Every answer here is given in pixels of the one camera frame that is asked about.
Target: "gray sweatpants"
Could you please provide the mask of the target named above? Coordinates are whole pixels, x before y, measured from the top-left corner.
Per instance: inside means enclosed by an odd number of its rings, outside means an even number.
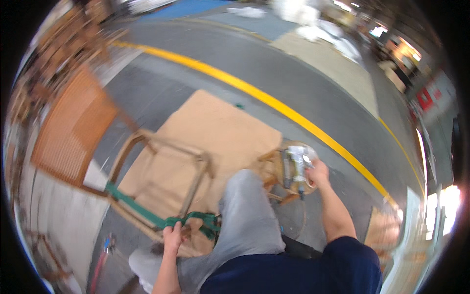
[[[262,181],[251,170],[243,169],[228,181],[219,208],[222,228],[214,250],[208,255],[177,260],[184,293],[198,293],[205,280],[230,259],[284,251],[279,223]],[[152,291],[161,262],[161,254],[153,253],[152,247],[136,249],[129,257],[132,271],[148,293]]]

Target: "navy blue shirt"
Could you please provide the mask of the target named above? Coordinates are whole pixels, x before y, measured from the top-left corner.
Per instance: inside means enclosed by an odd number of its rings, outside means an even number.
[[[340,237],[317,259],[274,254],[231,259],[207,278],[200,293],[377,294],[381,287],[377,254],[354,238]]]

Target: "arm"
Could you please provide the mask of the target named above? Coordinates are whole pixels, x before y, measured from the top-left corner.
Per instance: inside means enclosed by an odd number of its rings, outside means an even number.
[[[152,294],[180,294],[180,282],[176,271],[176,254],[183,241],[181,237],[181,222],[163,230],[164,251],[162,264],[157,280],[153,285]]]
[[[357,239],[353,220],[345,205],[336,195],[329,182],[328,167],[319,159],[312,162],[315,168],[307,170],[308,177],[317,185],[321,194],[322,220],[328,243],[349,236]]]

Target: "green strap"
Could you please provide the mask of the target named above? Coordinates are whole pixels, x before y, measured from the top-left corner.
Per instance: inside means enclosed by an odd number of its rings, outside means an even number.
[[[199,228],[199,230],[209,239],[212,240],[215,238],[215,232],[220,230],[220,227],[216,225],[217,217],[211,213],[205,212],[198,212],[193,211],[188,213],[184,218],[179,217],[168,217],[166,220],[159,218],[155,214],[151,213],[149,210],[143,208],[138,203],[134,201],[134,199],[130,198],[129,196],[123,194],[121,191],[117,189],[117,187],[108,182],[106,184],[105,190],[109,192],[114,198],[118,200],[122,200],[126,203],[130,208],[138,212],[140,215],[145,217],[148,221],[154,224],[157,228],[164,229],[165,227],[174,227],[176,222],[181,222],[182,225],[186,223],[186,221],[191,218],[200,218],[203,220],[204,224]]]

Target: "woven rattan panel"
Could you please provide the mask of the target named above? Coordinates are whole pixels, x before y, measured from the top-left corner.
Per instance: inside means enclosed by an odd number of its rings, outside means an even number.
[[[64,89],[41,127],[31,162],[80,187],[94,151],[118,110],[85,66]]]

